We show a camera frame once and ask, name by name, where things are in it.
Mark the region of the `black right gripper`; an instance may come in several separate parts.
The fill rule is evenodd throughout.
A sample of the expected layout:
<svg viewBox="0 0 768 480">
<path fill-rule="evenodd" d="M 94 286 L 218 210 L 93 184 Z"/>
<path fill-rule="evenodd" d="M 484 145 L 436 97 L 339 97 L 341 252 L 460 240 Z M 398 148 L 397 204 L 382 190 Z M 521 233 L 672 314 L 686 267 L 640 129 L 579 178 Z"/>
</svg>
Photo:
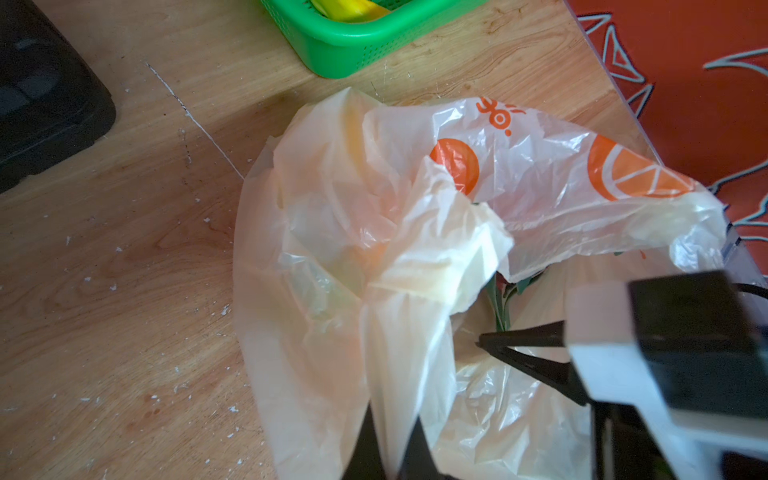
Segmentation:
<svg viewBox="0 0 768 480">
<path fill-rule="evenodd" d="M 527 355 L 509 347 L 564 347 L 563 320 L 537 327 L 481 334 L 477 346 L 585 406 L 589 395 L 572 363 Z M 593 479 L 676 479 L 637 410 L 630 405 L 593 402 Z"/>
</svg>

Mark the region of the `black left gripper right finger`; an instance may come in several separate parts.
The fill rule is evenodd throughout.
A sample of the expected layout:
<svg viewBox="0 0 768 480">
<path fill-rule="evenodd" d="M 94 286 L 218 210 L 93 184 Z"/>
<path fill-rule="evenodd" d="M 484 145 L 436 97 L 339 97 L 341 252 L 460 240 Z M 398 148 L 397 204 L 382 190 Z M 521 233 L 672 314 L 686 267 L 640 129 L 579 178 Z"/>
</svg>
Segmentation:
<svg viewBox="0 0 768 480">
<path fill-rule="evenodd" d="M 411 433 L 404 459 L 398 473 L 399 480 L 456 480 L 441 473 L 431 454 L 429 444 L 418 418 Z"/>
</svg>

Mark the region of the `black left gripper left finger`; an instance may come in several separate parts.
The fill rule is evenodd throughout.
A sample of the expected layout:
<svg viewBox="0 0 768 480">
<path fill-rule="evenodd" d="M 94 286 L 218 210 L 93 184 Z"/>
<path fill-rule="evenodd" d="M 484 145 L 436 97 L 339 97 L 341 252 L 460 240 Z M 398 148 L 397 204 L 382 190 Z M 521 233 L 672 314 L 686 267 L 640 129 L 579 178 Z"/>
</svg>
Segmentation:
<svg viewBox="0 0 768 480">
<path fill-rule="evenodd" d="M 368 406 L 359 435 L 342 480 L 385 480 L 371 406 Z"/>
</svg>

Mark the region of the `orange printed plastic bag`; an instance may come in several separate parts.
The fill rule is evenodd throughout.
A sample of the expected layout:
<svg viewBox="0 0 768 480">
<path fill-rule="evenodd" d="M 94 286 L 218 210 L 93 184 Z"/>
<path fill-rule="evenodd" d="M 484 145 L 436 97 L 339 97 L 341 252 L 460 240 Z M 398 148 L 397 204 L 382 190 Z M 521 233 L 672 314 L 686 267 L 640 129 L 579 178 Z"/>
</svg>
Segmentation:
<svg viewBox="0 0 768 480">
<path fill-rule="evenodd" d="M 277 475 L 338 479 L 366 415 L 386 468 L 425 430 L 460 479 L 586 479 L 590 410 L 475 345 L 558 320 L 570 289 L 718 269 L 704 186 L 578 125 L 486 97 L 346 89 L 269 138 L 237 213 L 234 322 Z"/>
</svg>

